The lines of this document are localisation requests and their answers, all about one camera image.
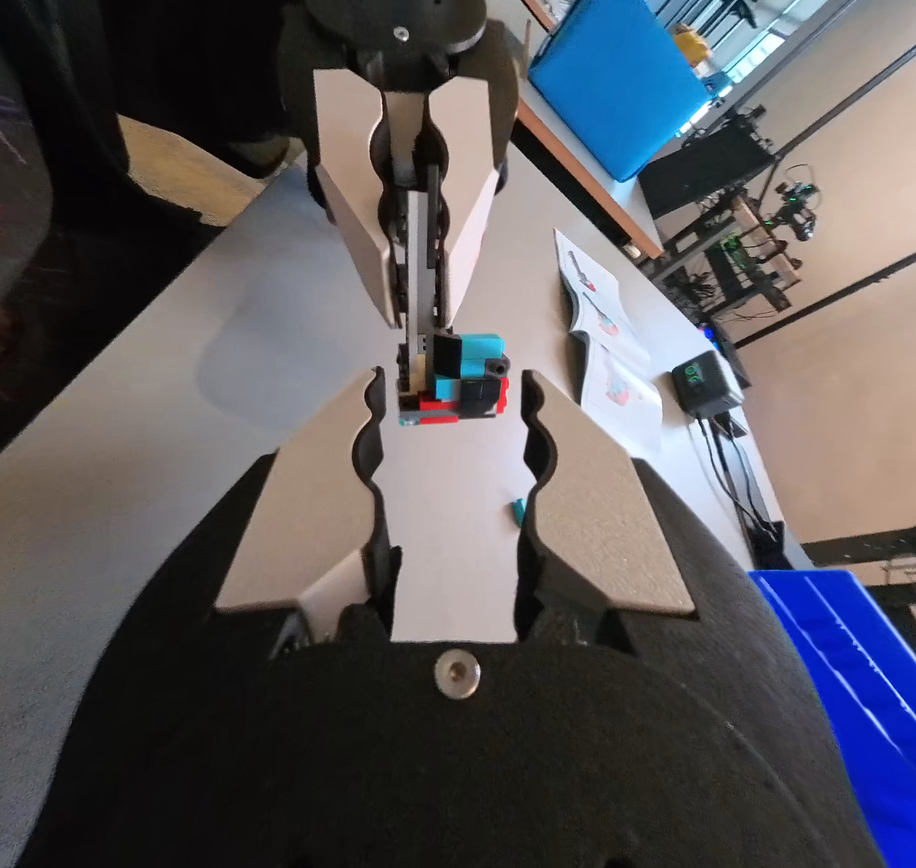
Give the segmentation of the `yellow object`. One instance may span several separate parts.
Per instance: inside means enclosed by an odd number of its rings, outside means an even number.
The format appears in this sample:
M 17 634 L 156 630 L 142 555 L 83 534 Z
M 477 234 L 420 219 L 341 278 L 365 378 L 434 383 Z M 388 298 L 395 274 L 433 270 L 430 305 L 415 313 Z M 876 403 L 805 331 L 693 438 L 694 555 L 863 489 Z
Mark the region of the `yellow object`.
M 693 71 L 698 70 L 701 64 L 706 63 L 712 56 L 713 52 L 708 42 L 686 23 L 675 25 L 672 39 Z

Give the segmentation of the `black device green light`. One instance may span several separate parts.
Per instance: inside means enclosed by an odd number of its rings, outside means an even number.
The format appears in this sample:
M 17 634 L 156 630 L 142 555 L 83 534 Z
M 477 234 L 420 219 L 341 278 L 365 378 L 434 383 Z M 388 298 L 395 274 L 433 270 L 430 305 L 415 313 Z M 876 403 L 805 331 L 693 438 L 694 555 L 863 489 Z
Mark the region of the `black device green light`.
M 810 241 L 818 221 L 815 208 L 822 200 L 822 190 L 816 184 L 813 167 L 809 163 L 791 165 L 773 191 L 780 201 L 777 209 L 763 217 L 763 228 L 773 232 L 785 227 L 793 233 L 796 241 Z

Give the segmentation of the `multicolour toy brick model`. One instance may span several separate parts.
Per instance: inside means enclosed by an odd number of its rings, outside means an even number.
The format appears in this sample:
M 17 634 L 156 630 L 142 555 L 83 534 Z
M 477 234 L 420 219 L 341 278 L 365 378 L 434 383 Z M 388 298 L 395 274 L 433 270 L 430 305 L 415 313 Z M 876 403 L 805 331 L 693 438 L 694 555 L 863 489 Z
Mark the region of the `multicolour toy brick model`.
M 403 427 L 493 418 L 507 406 L 510 359 L 493 334 L 458 334 L 445 323 L 441 168 L 425 187 L 398 193 L 395 308 L 403 329 L 396 354 L 397 416 Z

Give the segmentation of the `computer with rainbow lights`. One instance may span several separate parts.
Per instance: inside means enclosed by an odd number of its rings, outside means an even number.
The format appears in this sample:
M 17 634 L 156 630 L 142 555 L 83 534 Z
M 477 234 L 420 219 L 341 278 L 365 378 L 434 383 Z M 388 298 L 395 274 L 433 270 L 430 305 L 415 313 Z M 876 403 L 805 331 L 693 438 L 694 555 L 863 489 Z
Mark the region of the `computer with rainbow lights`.
M 729 365 L 741 390 L 748 390 L 751 387 L 750 378 L 739 357 L 736 344 L 727 334 L 724 327 L 716 321 L 704 320 L 697 325 L 697 328 Z

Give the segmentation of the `person's left forearm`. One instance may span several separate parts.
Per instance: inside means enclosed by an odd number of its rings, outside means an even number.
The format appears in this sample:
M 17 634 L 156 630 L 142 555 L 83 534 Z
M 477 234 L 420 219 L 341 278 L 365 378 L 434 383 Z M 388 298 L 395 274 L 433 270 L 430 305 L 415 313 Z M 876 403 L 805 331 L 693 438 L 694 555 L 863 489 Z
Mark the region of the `person's left forearm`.
M 297 0 L 98 0 L 117 112 L 256 179 L 283 161 L 283 11 Z

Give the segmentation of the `person's black jacket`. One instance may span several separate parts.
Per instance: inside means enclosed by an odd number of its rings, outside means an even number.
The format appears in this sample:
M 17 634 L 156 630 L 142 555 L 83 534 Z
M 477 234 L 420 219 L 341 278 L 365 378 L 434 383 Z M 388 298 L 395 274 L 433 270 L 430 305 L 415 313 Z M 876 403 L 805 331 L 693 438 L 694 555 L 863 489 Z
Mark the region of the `person's black jacket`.
M 2 0 L 2 448 L 129 318 L 151 202 L 97 0 Z

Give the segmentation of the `black metal equipment rack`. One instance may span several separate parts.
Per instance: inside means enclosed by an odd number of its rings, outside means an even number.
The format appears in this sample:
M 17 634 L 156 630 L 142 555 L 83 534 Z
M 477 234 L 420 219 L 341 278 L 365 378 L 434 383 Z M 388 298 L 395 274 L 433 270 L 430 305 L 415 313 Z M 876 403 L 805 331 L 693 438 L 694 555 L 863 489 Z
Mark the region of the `black metal equipment rack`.
M 773 313 L 788 311 L 786 292 L 801 281 L 801 268 L 774 221 L 762 215 L 745 187 L 738 187 L 721 192 L 663 242 L 648 278 L 679 294 L 706 322 L 737 312 L 756 297 Z

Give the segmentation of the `toy brick instruction booklet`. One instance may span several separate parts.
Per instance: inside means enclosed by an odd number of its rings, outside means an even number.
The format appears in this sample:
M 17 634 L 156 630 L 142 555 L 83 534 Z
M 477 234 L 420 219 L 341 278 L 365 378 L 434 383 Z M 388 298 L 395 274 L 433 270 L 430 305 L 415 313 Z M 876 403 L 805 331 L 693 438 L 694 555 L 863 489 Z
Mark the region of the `toy brick instruction booklet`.
M 554 230 L 569 336 L 583 349 L 578 403 L 632 456 L 647 459 L 661 441 L 663 406 L 650 357 L 627 316 L 619 282 L 565 234 Z

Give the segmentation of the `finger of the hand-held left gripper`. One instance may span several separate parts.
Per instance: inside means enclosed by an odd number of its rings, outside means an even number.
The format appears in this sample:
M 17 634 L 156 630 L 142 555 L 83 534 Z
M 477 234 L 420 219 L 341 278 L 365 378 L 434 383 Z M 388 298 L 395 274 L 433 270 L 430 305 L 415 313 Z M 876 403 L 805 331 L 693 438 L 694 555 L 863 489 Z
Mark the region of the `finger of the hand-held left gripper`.
M 447 328 L 472 280 L 496 195 L 487 82 L 452 78 L 429 96 L 429 118 L 447 155 L 440 285 L 440 325 Z
M 398 327 L 392 246 L 379 219 L 385 191 L 371 158 L 384 118 L 382 93 L 347 69 L 313 73 L 319 161 L 315 173 L 362 285 L 390 328 Z

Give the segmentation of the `blue plastic storage bin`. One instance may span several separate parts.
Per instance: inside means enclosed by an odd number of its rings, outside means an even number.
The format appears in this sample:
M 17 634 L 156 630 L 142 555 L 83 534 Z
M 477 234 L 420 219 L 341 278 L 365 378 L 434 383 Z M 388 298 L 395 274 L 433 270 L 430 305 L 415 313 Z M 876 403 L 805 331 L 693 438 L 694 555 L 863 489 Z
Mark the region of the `blue plastic storage bin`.
M 915 656 L 850 572 L 752 571 L 805 663 L 887 866 L 915 865 Z

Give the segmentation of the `black charger green display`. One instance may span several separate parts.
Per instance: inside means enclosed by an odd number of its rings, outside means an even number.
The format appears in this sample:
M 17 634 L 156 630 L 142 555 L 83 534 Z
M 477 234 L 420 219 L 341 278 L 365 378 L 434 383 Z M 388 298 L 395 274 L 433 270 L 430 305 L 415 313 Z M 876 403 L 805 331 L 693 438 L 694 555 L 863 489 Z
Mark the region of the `black charger green display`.
M 709 420 L 744 404 L 734 370 L 721 352 L 708 349 L 670 371 L 681 410 L 697 420 Z

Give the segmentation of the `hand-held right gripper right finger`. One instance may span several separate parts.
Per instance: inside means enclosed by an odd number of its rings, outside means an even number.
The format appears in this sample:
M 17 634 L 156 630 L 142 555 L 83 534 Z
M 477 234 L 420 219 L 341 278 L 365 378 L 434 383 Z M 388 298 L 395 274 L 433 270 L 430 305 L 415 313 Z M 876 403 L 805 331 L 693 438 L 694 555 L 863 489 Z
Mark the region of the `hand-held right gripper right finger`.
M 518 544 L 513 625 L 600 641 L 622 613 L 696 618 L 696 603 L 635 460 L 537 370 L 521 375 L 523 460 L 534 477 Z

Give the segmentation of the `blue fabric box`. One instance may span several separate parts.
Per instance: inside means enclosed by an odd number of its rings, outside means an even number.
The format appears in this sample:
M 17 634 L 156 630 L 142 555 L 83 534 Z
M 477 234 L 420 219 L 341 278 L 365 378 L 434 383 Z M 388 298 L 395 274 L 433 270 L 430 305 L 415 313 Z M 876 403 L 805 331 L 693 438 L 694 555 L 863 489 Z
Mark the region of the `blue fabric box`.
M 645 0 L 575 0 L 529 79 L 617 182 L 638 175 L 712 98 Z

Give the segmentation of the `white desk wooden edge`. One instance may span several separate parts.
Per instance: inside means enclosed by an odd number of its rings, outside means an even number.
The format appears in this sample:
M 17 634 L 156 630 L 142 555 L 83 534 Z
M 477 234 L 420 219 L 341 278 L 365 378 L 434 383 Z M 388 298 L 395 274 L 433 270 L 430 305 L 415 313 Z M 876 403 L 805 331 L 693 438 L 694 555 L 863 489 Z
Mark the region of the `white desk wooden edge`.
M 616 181 L 529 80 L 529 60 L 557 24 L 551 9 L 544 0 L 487 0 L 487 11 L 521 47 L 520 103 L 511 136 L 515 147 L 631 258 L 658 258 L 658 230 L 638 181 Z

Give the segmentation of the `black flat panel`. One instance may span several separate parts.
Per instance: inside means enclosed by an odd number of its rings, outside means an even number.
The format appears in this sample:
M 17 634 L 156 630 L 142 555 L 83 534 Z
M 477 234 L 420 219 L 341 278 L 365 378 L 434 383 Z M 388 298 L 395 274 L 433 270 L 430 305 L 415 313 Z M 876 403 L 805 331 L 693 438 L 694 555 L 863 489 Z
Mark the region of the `black flat panel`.
M 772 164 L 772 156 L 753 124 L 734 121 L 654 159 L 637 178 L 657 220 L 747 182 Z

